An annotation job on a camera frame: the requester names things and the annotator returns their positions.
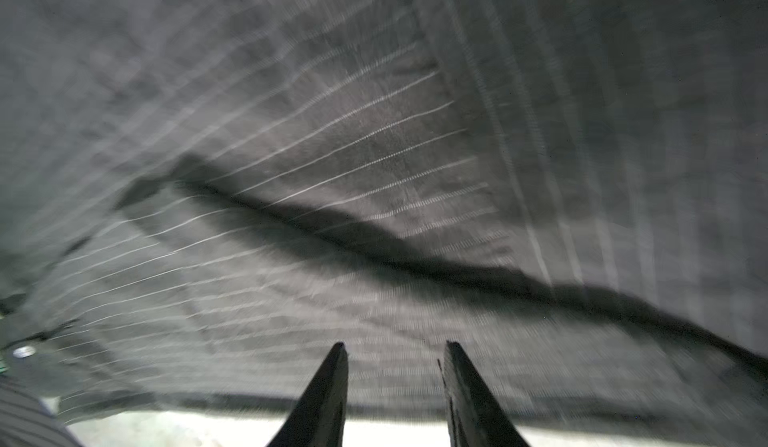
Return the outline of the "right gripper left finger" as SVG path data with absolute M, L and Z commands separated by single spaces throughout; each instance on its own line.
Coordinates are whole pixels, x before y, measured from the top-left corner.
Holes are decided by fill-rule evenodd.
M 348 393 L 348 355 L 332 346 L 268 447 L 340 447 Z

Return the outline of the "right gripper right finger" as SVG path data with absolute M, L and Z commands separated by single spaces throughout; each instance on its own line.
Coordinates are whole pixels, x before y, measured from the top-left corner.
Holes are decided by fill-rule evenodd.
M 440 369 L 453 447 L 530 446 L 458 342 L 446 342 Z

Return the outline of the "dark grey pinstriped shirt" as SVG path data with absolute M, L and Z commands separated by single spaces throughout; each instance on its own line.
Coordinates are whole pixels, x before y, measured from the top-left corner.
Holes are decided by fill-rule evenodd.
M 767 0 L 1 0 L 1 439 L 126 411 L 767 442 Z

